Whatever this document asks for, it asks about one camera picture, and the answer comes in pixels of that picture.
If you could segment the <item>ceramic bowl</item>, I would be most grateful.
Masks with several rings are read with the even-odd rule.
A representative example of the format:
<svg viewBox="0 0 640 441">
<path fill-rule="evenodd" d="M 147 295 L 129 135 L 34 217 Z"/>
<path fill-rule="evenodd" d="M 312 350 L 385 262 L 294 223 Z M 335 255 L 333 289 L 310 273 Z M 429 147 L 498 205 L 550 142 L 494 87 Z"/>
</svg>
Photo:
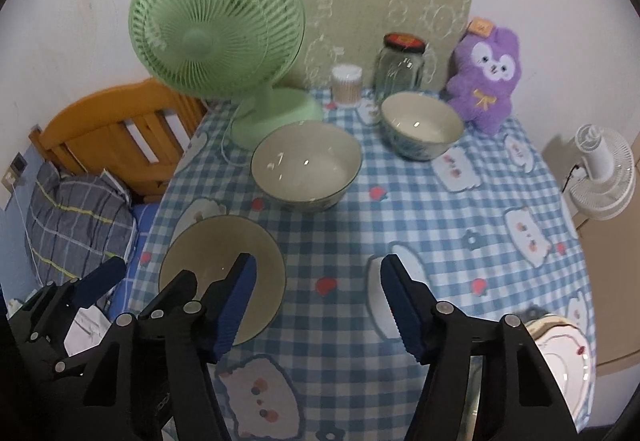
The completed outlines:
<svg viewBox="0 0 640 441">
<path fill-rule="evenodd" d="M 362 165 L 359 141 L 341 127 L 307 120 L 271 132 L 255 149 L 250 173 L 259 190 L 299 213 L 336 205 Z"/>
<path fill-rule="evenodd" d="M 380 114 L 386 141 L 411 161 L 433 161 L 464 134 L 464 121 L 451 106 L 420 92 L 391 94 Z"/>
<path fill-rule="evenodd" d="M 277 315 L 286 286 L 285 263 L 277 242 L 258 223 L 239 216 L 204 219 L 178 235 L 163 259 L 158 287 L 182 270 L 193 272 L 201 297 L 209 284 L 224 279 L 236 257 L 249 253 L 257 262 L 257 279 L 236 346 L 259 335 Z"/>
</svg>

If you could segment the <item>white red-rimmed plate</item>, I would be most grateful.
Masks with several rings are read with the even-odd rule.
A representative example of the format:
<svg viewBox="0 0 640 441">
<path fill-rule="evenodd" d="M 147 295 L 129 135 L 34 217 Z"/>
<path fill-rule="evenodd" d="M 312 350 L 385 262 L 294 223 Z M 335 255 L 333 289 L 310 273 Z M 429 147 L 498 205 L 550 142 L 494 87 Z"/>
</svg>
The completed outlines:
<svg viewBox="0 0 640 441">
<path fill-rule="evenodd" d="M 582 331 L 567 324 L 553 325 L 536 339 L 574 421 L 588 401 L 591 359 Z"/>
</svg>

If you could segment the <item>yellow floral plate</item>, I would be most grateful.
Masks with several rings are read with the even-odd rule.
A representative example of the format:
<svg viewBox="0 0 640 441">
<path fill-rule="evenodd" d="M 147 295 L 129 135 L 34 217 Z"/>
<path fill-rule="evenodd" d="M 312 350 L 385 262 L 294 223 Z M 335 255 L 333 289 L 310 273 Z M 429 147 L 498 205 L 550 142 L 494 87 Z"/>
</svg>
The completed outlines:
<svg viewBox="0 0 640 441">
<path fill-rule="evenodd" d="M 577 309 L 573 309 L 568 311 L 568 316 L 567 317 L 562 317 L 562 315 L 559 314 L 546 314 L 543 317 L 538 317 L 538 319 L 535 320 L 531 320 L 529 322 L 526 323 L 526 328 L 527 331 L 529 331 L 530 336 L 533 337 L 534 342 L 536 343 L 536 339 L 545 331 L 547 331 L 548 328 L 550 328 L 553 325 L 559 325 L 559 324 L 567 324 L 567 325 L 573 325 L 577 328 L 579 328 L 582 331 L 582 334 L 584 334 L 584 336 L 586 337 L 587 341 L 588 341 L 588 346 L 589 346 L 589 351 L 590 351 L 590 359 L 591 359 L 591 383 L 589 386 L 589 395 L 588 395 L 588 401 L 587 403 L 584 405 L 584 407 L 582 408 L 582 410 L 580 411 L 580 415 L 578 418 L 578 421 L 574 421 L 574 424 L 577 428 L 577 430 L 582 429 L 582 425 L 584 424 L 584 422 L 588 419 L 588 405 L 591 402 L 591 385 L 594 382 L 594 367 L 593 367 L 593 356 L 592 356 L 592 352 L 591 352 L 591 346 L 587 337 L 587 326 L 588 326 L 588 314 L 586 311 L 578 311 Z"/>
</svg>

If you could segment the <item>blue plaid pillow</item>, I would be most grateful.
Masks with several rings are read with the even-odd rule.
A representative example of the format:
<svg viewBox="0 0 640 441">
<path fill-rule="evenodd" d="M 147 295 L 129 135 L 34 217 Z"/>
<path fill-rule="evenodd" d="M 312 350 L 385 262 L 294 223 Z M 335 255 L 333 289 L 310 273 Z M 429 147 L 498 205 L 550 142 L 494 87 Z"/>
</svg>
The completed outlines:
<svg viewBox="0 0 640 441">
<path fill-rule="evenodd" d="M 26 246 L 44 284 L 81 279 L 112 257 L 128 261 L 137 239 L 131 193 L 106 169 L 72 175 L 43 163 L 25 225 Z"/>
</svg>

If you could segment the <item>beige door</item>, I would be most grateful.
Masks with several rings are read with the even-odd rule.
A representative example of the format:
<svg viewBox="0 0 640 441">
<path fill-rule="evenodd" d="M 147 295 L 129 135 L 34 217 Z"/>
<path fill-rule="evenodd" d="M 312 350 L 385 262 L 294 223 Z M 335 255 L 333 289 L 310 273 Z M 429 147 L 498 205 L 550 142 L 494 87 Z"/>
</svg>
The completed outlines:
<svg viewBox="0 0 640 441">
<path fill-rule="evenodd" d="M 597 373 L 639 363 L 639 160 L 636 188 L 620 216 L 578 225 L 596 320 Z"/>
</svg>

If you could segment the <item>blue checkered cat tablecloth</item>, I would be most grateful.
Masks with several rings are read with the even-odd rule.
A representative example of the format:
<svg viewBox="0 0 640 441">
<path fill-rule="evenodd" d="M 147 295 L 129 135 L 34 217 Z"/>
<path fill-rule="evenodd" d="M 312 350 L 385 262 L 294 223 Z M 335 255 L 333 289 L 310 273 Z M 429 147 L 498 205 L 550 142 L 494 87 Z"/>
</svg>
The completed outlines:
<svg viewBox="0 0 640 441">
<path fill-rule="evenodd" d="M 232 109 L 212 109 L 160 202 L 130 294 L 141 310 L 160 289 L 169 246 L 192 222 L 258 223 L 280 247 L 278 313 L 209 373 L 235 440 L 399 440 L 426 369 L 406 351 L 378 265 L 393 253 L 436 298 L 472 317 L 565 317 L 596 354 L 589 277 L 570 209 L 521 124 L 465 132 L 436 163 L 410 162 L 383 140 L 370 100 L 320 94 L 326 120 L 362 147 L 358 177 L 335 206 L 300 214 L 269 201 L 247 155 L 222 141 Z"/>
</svg>

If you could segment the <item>white standing fan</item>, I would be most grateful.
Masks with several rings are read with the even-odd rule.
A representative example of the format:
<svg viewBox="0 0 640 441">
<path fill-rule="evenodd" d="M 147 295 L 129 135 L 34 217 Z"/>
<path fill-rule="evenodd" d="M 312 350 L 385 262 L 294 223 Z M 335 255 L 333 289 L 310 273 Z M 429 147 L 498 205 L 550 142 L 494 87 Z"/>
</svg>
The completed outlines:
<svg viewBox="0 0 640 441">
<path fill-rule="evenodd" d="M 617 131 L 593 124 L 580 126 L 574 135 L 577 162 L 562 185 L 577 225 L 620 216 L 636 188 L 636 162 L 631 145 Z"/>
</svg>

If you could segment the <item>green desk fan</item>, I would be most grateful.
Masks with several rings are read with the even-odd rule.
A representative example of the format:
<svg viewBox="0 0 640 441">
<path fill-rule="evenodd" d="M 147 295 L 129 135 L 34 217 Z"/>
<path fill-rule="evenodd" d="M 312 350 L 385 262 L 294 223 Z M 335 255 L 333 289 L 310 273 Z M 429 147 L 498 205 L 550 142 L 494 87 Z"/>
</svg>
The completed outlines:
<svg viewBox="0 0 640 441">
<path fill-rule="evenodd" d="M 322 120 L 308 92 L 279 86 L 302 49 L 303 0 L 131 0 L 128 31 L 146 70 L 180 94 L 234 100 L 229 137 L 251 151 L 272 131 Z"/>
</svg>

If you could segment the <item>glass jar red lid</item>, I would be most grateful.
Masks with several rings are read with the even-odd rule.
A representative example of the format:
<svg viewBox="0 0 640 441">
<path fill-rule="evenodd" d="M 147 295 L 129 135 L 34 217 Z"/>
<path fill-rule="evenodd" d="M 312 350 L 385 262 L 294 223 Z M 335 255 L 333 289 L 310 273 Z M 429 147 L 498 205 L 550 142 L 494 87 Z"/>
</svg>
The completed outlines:
<svg viewBox="0 0 640 441">
<path fill-rule="evenodd" d="M 388 33 L 375 62 L 373 92 L 377 105 L 391 94 L 416 91 L 422 83 L 426 43 L 408 33 Z"/>
</svg>

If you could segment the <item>green patterned mat board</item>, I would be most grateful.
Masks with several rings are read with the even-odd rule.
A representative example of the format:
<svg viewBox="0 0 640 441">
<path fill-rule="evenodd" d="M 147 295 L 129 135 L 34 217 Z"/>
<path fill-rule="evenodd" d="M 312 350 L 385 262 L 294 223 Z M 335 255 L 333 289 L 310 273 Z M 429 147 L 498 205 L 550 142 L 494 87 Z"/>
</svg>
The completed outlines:
<svg viewBox="0 0 640 441">
<path fill-rule="evenodd" d="M 298 57 L 280 84 L 322 89 L 337 63 L 362 67 L 373 84 L 374 64 L 388 33 L 426 43 L 421 87 L 438 91 L 448 79 L 454 46 L 468 25 L 472 0 L 303 0 L 306 30 Z"/>
</svg>

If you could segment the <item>purple plush bunny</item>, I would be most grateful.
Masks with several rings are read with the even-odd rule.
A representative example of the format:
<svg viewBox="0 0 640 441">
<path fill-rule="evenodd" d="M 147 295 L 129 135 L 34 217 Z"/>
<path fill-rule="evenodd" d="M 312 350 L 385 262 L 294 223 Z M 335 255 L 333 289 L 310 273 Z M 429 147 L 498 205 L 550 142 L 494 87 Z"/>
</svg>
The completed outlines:
<svg viewBox="0 0 640 441">
<path fill-rule="evenodd" d="M 497 135 L 511 114 L 511 96 L 522 76 L 518 35 L 488 19 L 473 18 L 452 58 L 447 103 L 483 134 Z"/>
</svg>

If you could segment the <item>wall power socket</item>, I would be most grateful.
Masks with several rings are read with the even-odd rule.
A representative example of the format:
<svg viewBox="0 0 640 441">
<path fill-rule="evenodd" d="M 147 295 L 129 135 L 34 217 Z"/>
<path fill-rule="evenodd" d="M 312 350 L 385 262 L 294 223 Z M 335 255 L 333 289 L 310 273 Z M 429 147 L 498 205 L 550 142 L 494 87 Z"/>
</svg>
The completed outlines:
<svg viewBox="0 0 640 441">
<path fill-rule="evenodd" d="M 25 179 L 24 173 L 27 168 L 27 161 L 22 153 L 16 153 L 9 167 L 3 172 L 1 176 L 1 210 L 6 211 L 9 202 L 14 194 L 16 187 L 24 186 Z"/>
</svg>

